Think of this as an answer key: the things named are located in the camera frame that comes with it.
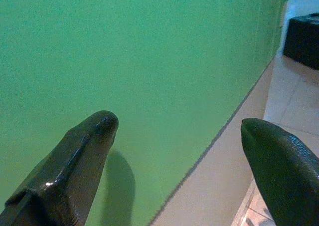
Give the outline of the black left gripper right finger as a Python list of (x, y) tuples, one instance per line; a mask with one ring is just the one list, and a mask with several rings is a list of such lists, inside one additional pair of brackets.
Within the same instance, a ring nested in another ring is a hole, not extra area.
[(256, 185), (277, 226), (319, 226), (319, 158), (297, 136), (258, 118), (241, 123)]

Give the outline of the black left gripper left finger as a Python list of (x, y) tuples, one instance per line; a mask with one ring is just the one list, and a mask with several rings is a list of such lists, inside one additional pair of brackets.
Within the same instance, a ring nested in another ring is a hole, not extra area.
[(0, 226), (84, 226), (118, 125), (101, 110), (68, 130), (5, 202)]

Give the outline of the black box-shaped object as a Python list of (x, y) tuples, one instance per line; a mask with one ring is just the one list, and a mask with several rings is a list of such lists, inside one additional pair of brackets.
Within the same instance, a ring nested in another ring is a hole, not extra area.
[(319, 13), (289, 20), (283, 55), (319, 70)]

